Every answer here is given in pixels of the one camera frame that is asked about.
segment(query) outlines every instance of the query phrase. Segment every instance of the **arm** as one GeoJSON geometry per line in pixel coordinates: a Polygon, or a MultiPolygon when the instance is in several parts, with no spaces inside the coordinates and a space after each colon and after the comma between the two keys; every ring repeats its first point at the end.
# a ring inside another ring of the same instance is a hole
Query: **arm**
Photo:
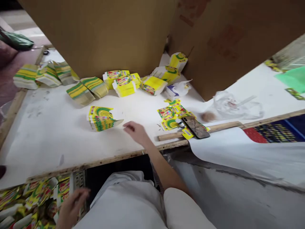
{"type": "Polygon", "coordinates": [[[124,127],[124,131],[126,131],[135,142],[142,145],[146,150],[146,153],[149,155],[149,158],[160,178],[164,190],[167,188],[176,188],[190,196],[186,185],[149,139],[144,127],[133,121],[125,123],[124,127]]]}

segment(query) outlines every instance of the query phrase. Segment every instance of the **white paper sheet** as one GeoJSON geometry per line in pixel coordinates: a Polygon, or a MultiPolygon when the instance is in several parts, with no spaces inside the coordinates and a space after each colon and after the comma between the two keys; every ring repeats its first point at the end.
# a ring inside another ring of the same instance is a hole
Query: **white paper sheet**
{"type": "Polygon", "coordinates": [[[276,183],[305,187],[305,142],[256,143],[238,127],[189,142],[201,160],[245,170],[276,183]]]}

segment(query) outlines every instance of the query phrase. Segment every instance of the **green plastic sheet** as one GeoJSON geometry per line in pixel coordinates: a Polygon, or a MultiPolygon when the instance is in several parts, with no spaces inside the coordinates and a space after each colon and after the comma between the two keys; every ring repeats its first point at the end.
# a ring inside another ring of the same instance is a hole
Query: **green plastic sheet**
{"type": "Polygon", "coordinates": [[[277,74],[275,77],[298,93],[305,93],[305,66],[277,74]]]}

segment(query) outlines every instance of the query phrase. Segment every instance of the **hand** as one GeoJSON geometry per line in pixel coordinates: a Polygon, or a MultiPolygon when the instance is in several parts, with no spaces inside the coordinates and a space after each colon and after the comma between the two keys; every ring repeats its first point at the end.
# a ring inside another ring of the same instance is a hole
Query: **hand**
{"type": "Polygon", "coordinates": [[[62,203],[56,229],[71,229],[76,224],[79,210],[89,196],[89,192],[88,188],[77,189],[62,203]]]}
{"type": "Polygon", "coordinates": [[[125,123],[123,126],[125,127],[124,131],[127,132],[135,142],[139,143],[144,148],[147,148],[150,144],[153,144],[142,125],[134,121],[130,121],[125,123]]]}

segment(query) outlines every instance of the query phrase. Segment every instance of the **gray wall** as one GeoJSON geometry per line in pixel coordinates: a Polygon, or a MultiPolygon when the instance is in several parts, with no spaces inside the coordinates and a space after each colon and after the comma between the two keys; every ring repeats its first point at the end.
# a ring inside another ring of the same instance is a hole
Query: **gray wall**
{"type": "Polygon", "coordinates": [[[305,195],[243,175],[219,165],[207,168],[171,161],[193,198],[217,229],[305,228],[305,195]]]}

